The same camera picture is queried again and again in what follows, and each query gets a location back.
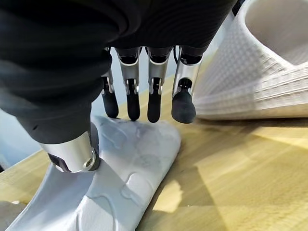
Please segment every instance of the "robotic hand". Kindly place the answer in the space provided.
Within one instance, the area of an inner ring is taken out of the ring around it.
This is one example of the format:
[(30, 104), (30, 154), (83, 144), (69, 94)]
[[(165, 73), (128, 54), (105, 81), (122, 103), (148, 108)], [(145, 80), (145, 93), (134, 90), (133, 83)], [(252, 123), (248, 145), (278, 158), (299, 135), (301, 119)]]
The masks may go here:
[(160, 117), (162, 86), (174, 46), (180, 55), (172, 116), (195, 117), (192, 93), (203, 53), (235, 0), (2, 0), (0, 108), (18, 119), (64, 172), (98, 168), (90, 138), (91, 103), (118, 106), (109, 53), (115, 47), (128, 115), (140, 115), (139, 54), (149, 56), (148, 119)]

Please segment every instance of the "textured white surface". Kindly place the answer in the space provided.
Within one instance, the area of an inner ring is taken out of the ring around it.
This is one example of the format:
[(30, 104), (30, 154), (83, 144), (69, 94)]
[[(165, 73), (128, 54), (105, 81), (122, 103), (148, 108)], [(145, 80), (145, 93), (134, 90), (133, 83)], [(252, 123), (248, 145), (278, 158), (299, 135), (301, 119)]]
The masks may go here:
[(308, 116), (308, 0), (246, 0), (193, 102), (207, 119)]
[(133, 231), (179, 149), (166, 122), (96, 117), (100, 158), (94, 173), (50, 166), (42, 185), (7, 231)]

